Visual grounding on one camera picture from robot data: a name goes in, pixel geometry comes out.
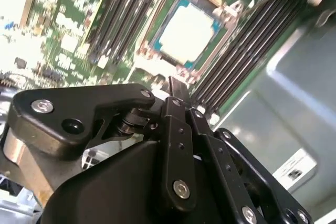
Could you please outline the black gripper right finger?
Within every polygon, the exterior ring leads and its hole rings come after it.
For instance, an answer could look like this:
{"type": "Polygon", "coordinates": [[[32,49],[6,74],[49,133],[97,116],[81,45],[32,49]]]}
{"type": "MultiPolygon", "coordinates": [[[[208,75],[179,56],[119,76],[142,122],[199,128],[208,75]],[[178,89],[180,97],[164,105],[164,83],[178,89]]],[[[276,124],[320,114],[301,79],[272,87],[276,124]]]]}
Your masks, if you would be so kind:
{"type": "Polygon", "coordinates": [[[213,132],[194,108],[188,110],[186,120],[224,223],[313,223],[309,213],[229,131],[213,132]]]}

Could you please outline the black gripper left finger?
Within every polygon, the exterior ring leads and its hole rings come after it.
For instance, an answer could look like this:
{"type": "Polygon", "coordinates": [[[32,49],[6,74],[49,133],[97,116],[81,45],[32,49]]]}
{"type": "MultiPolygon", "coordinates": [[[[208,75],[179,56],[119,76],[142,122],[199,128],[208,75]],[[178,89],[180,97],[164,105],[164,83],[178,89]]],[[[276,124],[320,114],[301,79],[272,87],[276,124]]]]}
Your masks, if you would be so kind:
{"type": "Polygon", "coordinates": [[[158,142],[165,211],[196,205],[191,109],[186,84],[170,77],[168,96],[141,84],[33,89],[14,95],[2,139],[2,170],[45,209],[67,180],[138,143],[158,142]]]}

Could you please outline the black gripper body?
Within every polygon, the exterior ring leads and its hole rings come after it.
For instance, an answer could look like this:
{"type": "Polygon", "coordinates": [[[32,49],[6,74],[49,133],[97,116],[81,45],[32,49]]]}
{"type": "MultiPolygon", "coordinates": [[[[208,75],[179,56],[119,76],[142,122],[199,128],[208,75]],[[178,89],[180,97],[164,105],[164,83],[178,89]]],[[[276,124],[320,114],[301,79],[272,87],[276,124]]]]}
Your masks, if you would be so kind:
{"type": "Polygon", "coordinates": [[[41,223],[234,223],[215,201],[205,168],[195,160],[196,207],[165,211],[160,199],[160,144],[138,143],[64,182],[41,223]]]}

